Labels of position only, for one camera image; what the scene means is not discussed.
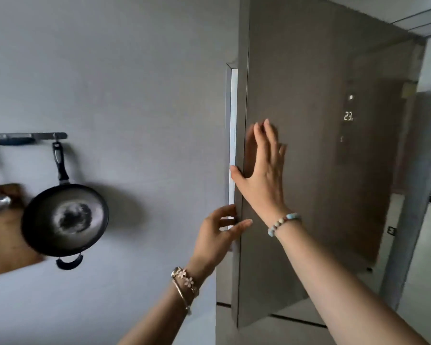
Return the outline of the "person's right hand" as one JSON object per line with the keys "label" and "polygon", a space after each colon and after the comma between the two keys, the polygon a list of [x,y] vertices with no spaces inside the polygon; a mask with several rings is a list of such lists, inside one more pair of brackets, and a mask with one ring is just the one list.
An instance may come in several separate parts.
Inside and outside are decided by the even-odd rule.
{"label": "person's right hand", "polygon": [[246,146],[254,147],[250,152],[254,156],[254,161],[250,162],[250,167],[245,166],[242,175],[251,178],[253,183],[250,197],[244,199],[266,226],[272,227],[280,218],[291,213],[283,195],[283,169],[287,145],[279,142],[278,163],[275,166],[271,165],[264,121],[256,122],[249,129],[250,139],[246,141]]}

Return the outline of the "person's left hand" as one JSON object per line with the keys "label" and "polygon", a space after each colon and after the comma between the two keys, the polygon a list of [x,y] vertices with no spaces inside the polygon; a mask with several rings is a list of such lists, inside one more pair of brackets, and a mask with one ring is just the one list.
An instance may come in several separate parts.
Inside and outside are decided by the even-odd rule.
{"label": "person's left hand", "polygon": [[232,243],[240,236],[232,236],[232,226],[237,220],[235,205],[214,210],[202,222],[195,249],[186,266],[190,277],[203,282],[223,260]]}

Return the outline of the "grey fridge door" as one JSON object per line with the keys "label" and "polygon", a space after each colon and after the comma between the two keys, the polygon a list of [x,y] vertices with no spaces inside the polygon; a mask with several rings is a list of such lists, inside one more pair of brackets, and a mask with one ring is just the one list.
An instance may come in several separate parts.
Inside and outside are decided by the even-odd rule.
{"label": "grey fridge door", "polygon": [[375,293],[425,39],[324,0],[241,0],[236,166],[269,119],[287,145],[284,200]]}

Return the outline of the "person's right forearm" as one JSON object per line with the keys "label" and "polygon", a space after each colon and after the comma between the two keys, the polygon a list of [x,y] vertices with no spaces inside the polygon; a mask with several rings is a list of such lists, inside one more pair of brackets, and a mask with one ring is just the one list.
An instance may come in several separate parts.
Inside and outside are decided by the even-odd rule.
{"label": "person's right forearm", "polygon": [[273,226],[268,234],[281,243],[337,345],[429,345],[299,220]]}

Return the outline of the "person's left forearm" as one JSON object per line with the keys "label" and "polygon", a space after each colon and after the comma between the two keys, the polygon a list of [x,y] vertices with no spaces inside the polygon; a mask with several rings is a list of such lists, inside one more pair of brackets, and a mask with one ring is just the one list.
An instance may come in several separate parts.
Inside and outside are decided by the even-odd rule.
{"label": "person's left forearm", "polygon": [[190,277],[186,268],[176,267],[161,299],[133,326],[117,345],[172,345],[188,316],[184,303],[172,282],[175,277],[187,301],[192,304],[204,284]]}

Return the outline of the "grey fridge body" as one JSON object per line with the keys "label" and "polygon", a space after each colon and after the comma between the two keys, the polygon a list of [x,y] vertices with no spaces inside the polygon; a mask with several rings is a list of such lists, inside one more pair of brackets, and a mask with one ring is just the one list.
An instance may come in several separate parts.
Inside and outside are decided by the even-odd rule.
{"label": "grey fridge body", "polygon": [[[238,61],[227,63],[225,163],[236,155]],[[233,253],[230,251],[216,269],[216,345],[335,345],[311,301],[301,302],[305,315],[281,311],[238,329],[232,319]]]}

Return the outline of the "gold bangle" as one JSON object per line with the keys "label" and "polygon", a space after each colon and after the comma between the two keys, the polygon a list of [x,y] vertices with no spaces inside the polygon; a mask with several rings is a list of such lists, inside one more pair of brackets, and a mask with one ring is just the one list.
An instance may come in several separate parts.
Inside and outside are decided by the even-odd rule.
{"label": "gold bangle", "polygon": [[176,287],[178,294],[180,295],[180,297],[184,303],[184,307],[185,307],[187,315],[191,316],[192,315],[191,304],[189,304],[189,302],[187,301],[187,299],[186,299],[181,287],[179,286],[178,282],[176,281],[175,277],[172,278],[172,282],[173,282],[174,286]]}

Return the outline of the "black wok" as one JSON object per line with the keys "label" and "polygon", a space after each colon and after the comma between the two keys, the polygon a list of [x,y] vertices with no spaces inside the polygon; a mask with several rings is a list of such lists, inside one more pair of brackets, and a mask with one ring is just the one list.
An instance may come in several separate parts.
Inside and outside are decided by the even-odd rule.
{"label": "black wok", "polygon": [[105,233],[109,208],[95,189],[70,183],[60,141],[52,143],[59,184],[42,191],[26,206],[21,232],[36,252],[56,257],[59,269],[69,271],[83,261],[82,252]]}

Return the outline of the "wooden cutting board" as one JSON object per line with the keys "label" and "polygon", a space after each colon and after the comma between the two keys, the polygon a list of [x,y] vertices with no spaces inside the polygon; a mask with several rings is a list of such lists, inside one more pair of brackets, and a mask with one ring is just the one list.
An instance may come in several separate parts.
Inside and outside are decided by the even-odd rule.
{"label": "wooden cutting board", "polygon": [[44,257],[29,247],[22,236],[25,192],[21,184],[0,185],[11,197],[11,207],[0,212],[0,274],[40,263]]}

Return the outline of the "grey door frame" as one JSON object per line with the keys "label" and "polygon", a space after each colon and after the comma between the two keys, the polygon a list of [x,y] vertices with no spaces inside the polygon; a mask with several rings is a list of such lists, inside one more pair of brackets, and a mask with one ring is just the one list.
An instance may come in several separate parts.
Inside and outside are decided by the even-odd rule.
{"label": "grey door frame", "polygon": [[407,126],[402,147],[407,160],[403,206],[380,287],[380,297],[394,311],[402,299],[431,197],[431,37],[426,41]]}

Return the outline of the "metal wall rail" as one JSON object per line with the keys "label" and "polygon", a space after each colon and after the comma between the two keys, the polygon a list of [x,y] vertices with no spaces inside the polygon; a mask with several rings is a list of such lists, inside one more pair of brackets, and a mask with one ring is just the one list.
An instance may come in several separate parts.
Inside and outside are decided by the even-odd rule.
{"label": "metal wall rail", "polygon": [[36,143],[40,141],[59,141],[68,138],[67,133],[64,132],[51,132],[51,133],[0,133],[0,139],[4,138],[24,138],[30,137],[36,139]]}

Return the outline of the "blue handled utensil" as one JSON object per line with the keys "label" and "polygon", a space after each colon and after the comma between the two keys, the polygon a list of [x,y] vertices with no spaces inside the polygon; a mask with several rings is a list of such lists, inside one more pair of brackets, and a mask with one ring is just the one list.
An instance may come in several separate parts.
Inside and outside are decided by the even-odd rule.
{"label": "blue handled utensil", "polygon": [[30,137],[0,139],[0,146],[25,146],[32,145],[35,143],[36,139]]}

